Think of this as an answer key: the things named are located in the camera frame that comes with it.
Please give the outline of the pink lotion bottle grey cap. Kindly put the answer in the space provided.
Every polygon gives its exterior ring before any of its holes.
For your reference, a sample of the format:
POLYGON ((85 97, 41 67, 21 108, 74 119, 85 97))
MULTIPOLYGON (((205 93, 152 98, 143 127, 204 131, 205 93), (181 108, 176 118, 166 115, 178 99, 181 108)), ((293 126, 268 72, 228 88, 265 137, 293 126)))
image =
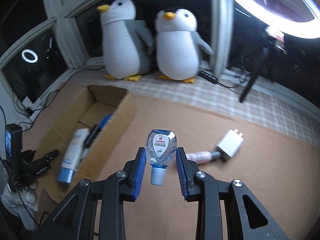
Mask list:
POLYGON ((217 151, 214 151, 214 152, 202 151, 202 152, 188 153, 186 154, 186 157, 188 160, 191 160, 197 163, 197 165, 202 165, 202 164, 207 164, 212 161, 215 161, 216 159, 219 159, 221 157, 221 153, 217 151))

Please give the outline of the clear hand sanitizer bottle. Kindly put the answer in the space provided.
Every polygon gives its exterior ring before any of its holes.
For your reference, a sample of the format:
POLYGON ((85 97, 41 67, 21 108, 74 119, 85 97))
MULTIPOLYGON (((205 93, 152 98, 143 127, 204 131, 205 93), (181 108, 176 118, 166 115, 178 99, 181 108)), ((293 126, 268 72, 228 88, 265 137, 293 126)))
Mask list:
POLYGON ((177 138, 173 131, 153 129, 146 140, 146 158, 151 165, 151 184, 162 186, 167 168, 177 152, 177 138))

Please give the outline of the brown cardboard box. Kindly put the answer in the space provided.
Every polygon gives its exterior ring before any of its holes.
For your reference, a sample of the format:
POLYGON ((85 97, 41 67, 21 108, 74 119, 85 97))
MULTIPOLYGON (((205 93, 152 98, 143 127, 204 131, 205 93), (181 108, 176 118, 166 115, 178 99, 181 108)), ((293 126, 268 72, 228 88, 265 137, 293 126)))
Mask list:
POLYGON ((82 179, 95 181, 135 115, 128 90, 89 85, 69 100, 42 138, 36 157, 59 155, 40 178, 49 196, 59 203, 82 179))

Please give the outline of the white sunscreen tube blue cap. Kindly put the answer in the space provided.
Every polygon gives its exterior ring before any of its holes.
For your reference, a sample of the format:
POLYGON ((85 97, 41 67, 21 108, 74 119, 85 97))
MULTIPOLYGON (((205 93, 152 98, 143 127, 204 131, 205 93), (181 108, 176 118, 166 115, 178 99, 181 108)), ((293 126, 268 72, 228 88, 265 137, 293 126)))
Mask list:
POLYGON ((60 167, 59 183, 69 185, 76 173, 80 157, 84 150, 84 142, 89 135, 88 128, 77 129, 69 143, 60 167))

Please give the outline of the black marker pen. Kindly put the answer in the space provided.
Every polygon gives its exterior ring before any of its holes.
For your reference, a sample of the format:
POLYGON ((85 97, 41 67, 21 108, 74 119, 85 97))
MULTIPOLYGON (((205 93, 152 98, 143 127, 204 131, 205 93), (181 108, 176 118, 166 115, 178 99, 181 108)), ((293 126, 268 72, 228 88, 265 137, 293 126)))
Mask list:
POLYGON ((100 131, 101 130, 99 129, 99 125, 95 125, 93 127, 84 141, 84 148, 89 148, 91 146, 92 142, 96 139, 100 131))

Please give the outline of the white power strip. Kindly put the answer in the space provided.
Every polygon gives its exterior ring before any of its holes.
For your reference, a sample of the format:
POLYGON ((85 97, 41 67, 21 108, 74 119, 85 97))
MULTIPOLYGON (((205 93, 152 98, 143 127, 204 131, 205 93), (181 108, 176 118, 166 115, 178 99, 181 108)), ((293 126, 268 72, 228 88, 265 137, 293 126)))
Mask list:
POLYGON ((42 109, 41 102, 40 98, 37 98, 35 102, 32 102, 31 99, 26 96, 22 101, 22 105, 29 115, 33 115, 35 111, 40 111, 42 109))

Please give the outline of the blue round lid container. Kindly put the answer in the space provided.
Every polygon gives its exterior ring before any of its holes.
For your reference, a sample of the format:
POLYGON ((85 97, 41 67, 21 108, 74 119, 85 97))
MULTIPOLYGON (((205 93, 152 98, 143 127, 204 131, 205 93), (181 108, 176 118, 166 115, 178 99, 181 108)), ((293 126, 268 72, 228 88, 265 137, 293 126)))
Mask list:
POLYGON ((99 129, 102 130, 104 126, 108 123, 108 121, 112 118, 113 114, 106 115, 99 124, 99 129))

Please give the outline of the black multi-port hub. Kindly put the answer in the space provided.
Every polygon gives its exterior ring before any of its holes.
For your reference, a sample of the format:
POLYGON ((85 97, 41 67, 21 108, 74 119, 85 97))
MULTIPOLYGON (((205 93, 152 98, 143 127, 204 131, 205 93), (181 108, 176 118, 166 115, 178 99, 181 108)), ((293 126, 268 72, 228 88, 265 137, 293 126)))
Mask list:
POLYGON ((212 83, 214 85, 218 83, 217 77, 213 76, 212 74, 210 74, 204 70, 199 71, 198 76, 209 81, 210 83, 212 83))

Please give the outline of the small grey white penguin plush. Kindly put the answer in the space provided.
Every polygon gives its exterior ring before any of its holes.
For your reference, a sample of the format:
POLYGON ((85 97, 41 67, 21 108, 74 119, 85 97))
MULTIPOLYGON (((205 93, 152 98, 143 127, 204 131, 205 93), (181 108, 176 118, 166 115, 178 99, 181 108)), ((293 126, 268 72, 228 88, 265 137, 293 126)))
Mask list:
POLYGON ((184 8, 161 10, 155 19, 155 29, 159 78, 194 83, 203 54, 214 53, 197 32, 195 15, 184 8))

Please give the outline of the large grey white penguin plush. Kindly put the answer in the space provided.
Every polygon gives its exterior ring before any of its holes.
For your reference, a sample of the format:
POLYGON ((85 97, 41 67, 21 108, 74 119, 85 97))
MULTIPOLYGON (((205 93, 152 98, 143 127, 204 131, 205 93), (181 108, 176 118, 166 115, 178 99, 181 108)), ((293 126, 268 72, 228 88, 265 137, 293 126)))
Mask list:
POLYGON ((155 42, 144 20, 136 19, 133 0, 114 0, 100 12, 102 52, 107 78, 138 82, 152 67, 155 42))

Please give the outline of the black tripod stand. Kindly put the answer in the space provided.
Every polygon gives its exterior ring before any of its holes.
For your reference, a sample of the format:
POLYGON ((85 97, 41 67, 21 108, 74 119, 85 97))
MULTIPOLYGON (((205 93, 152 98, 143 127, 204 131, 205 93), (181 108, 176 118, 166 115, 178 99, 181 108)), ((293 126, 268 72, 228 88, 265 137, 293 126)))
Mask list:
POLYGON ((287 54, 284 45, 284 33, 277 28, 268 25, 265 30, 262 31, 261 38, 257 46, 252 48, 242 57, 244 60, 249 59, 250 57, 255 57, 257 59, 257 64, 253 67, 247 86, 240 95, 240 103, 243 103, 245 100, 247 94, 251 90, 264 66, 267 66, 270 80, 272 83, 274 83, 274 67, 272 66, 272 56, 275 53, 283 53, 284 55, 287 54))

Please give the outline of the black phone on mount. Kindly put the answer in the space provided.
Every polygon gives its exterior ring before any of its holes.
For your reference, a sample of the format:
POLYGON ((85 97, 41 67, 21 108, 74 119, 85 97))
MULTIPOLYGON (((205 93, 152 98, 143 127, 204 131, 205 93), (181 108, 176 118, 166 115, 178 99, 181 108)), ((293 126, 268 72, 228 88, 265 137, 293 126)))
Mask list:
POLYGON ((5 126, 5 167, 9 176, 8 185, 10 190, 16 192, 19 179, 22 150, 22 128, 17 124, 5 126))

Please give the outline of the white usb wall charger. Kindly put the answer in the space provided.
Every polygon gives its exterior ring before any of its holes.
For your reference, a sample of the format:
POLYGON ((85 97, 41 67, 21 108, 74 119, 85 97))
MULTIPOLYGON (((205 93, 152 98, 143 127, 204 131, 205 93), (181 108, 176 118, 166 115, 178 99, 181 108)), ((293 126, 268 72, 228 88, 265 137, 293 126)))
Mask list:
POLYGON ((224 159, 235 156, 244 142, 243 133, 238 129, 230 129, 225 136, 218 142, 217 149, 224 159))

